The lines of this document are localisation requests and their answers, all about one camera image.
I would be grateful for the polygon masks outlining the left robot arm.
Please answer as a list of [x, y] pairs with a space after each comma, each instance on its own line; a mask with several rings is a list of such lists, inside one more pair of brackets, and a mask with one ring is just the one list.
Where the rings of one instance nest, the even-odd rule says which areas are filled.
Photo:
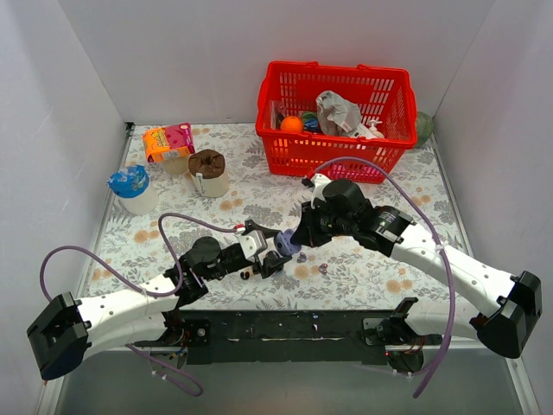
[[173, 346], [194, 332], [176, 311], [207, 294], [207, 282], [239, 272], [263, 278], [281, 271], [291, 256], [245, 236], [226, 248], [213, 237], [197, 239], [178, 263], [139, 285], [96, 297], [53, 297], [30, 324], [27, 337], [43, 380], [72, 372], [85, 359], [136, 342]]

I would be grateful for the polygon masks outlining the lavender earbud charging case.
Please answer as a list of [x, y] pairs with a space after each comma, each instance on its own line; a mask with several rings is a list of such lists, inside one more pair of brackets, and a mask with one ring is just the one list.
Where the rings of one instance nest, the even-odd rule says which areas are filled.
[[291, 241], [291, 238], [294, 234], [294, 230], [292, 229], [287, 229], [283, 232], [279, 232], [274, 238], [274, 245], [275, 245], [275, 248], [277, 250], [277, 252], [279, 253], [280, 256], [282, 257], [291, 257], [291, 256], [294, 256], [295, 254], [297, 254], [299, 251], [301, 251], [301, 246], [300, 245], [297, 245], [297, 244], [294, 244], [292, 241]]

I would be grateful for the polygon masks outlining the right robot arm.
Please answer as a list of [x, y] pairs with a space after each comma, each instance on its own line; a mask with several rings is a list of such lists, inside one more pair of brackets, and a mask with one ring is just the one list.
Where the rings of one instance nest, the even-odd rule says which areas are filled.
[[383, 324], [382, 334], [391, 332], [407, 344], [418, 336], [442, 333], [478, 340], [506, 358], [521, 356], [542, 315], [538, 276], [501, 271], [445, 245], [405, 212], [373, 206], [348, 179], [313, 174], [302, 184], [312, 198], [302, 204], [293, 245], [319, 247], [335, 237], [350, 237], [365, 249], [418, 269], [461, 297], [460, 304], [445, 309], [417, 301], [401, 305]]

